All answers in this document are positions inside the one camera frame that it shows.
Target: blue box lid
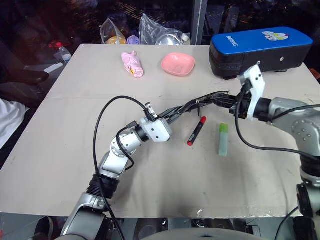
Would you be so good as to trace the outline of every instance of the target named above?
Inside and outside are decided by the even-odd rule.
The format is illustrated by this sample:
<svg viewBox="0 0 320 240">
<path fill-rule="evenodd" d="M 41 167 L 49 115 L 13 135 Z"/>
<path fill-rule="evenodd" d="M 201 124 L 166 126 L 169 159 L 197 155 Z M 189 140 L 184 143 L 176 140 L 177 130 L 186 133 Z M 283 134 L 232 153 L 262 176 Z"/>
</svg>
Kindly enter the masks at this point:
<svg viewBox="0 0 320 240">
<path fill-rule="evenodd" d="M 233 55 L 311 45 L 314 41 L 298 30 L 280 26 L 217 34 L 211 42 L 220 53 Z"/>
</svg>

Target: dark background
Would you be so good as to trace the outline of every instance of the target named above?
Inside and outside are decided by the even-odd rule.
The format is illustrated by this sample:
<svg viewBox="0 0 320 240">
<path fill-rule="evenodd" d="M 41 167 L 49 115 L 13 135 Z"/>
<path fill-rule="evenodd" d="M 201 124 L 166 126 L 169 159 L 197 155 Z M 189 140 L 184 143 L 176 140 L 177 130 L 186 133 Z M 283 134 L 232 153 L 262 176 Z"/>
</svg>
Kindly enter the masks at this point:
<svg viewBox="0 0 320 240">
<path fill-rule="evenodd" d="M 139 36 L 143 13 L 167 28 L 190 33 L 193 4 L 192 0 L 1 0 L 0 47 L 23 65 L 55 63 L 52 42 L 62 42 L 71 53 L 80 44 L 100 44 L 100 26 L 108 17 L 126 38 Z M 288 26 L 314 40 L 305 63 L 319 71 L 319 25 L 319 0 L 208 0 L 202 44 L 210 44 L 218 33 Z"/>
</svg>

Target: black cylinder joint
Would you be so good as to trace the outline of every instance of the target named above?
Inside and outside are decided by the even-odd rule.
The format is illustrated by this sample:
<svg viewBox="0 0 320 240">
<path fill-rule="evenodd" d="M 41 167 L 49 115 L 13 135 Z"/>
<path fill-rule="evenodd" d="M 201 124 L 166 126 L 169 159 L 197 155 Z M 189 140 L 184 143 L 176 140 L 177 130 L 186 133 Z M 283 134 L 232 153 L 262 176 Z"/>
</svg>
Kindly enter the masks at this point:
<svg viewBox="0 0 320 240">
<path fill-rule="evenodd" d="M 254 113 L 253 113 L 253 117 L 258 119 L 259 121 L 262 122 L 269 122 L 269 106 L 271 103 L 271 99 L 268 98 L 260 98 L 260 100 L 258 101 Z"/>
<path fill-rule="evenodd" d="M 320 178 L 320 156 L 315 156 L 316 159 L 310 159 L 306 156 L 301 156 L 301 169 L 306 173 L 314 177 Z"/>
<path fill-rule="evenodd" d="M 114 178 L 103 176 L 103 175 L 101 175 L 100 178 L 102 182 L 102 191 L 104 193 L 104 196 L 107 199 L 111 199 L 115 191 L 117 190 L 119 181 Z M 99 177 L 96 174 L 94 174 L 86 192 L 88 194 L 102 197 L 98 181 L 99 181 Z"/>
<path fill-rule="evenodd" d="M 135 132 L 138 134 L 138 136 L 141 138 L 143 142 L 146 142 L 149 140 L 149 137 L 145 133 L 145 131 L 140 127 L 139 125 L 134 128 Z"/>
</svg>

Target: sticker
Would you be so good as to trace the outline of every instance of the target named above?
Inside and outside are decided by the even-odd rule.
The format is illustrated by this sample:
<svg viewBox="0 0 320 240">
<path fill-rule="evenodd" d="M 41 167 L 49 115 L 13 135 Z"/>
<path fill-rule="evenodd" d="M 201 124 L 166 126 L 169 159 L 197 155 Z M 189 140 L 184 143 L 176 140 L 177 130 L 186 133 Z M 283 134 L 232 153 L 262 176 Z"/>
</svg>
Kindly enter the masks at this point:
<svg viewBox="0 0 320 240">
<path fill-rule="evenodd" d="M 285 33 L 274 33 L 273 31 L 263 31 L 262 34 L 269 41 L 286 40 L 289 38 L 288 34 Z"/>
</svg>

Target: orange object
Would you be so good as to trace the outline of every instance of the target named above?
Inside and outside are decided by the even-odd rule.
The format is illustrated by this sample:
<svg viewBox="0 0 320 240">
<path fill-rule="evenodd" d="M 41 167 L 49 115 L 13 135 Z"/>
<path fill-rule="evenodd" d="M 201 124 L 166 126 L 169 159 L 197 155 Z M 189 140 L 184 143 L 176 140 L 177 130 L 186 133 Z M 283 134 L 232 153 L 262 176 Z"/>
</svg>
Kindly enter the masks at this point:
<svg viewBox="0 0 320 240">
<path fill-rule="evenodd" d="M 315 70 L 314 68 L 310 68 L 309 70 L 312 73 L 312 75 L 315 77 L 315 79 L 317 80 L 320 79 L 320 73 L 317 70 Z"/>
<path fill-rule="evenodd" d="M 105 42 L 106 44 L 127 44 L 127 41 L 125 38 L 122 38 L 122 37 L 117 37 L 117 36 L 113 36 L 113 37 L 110 37 L 108 39 L 108 41 Z"/>
</svg>

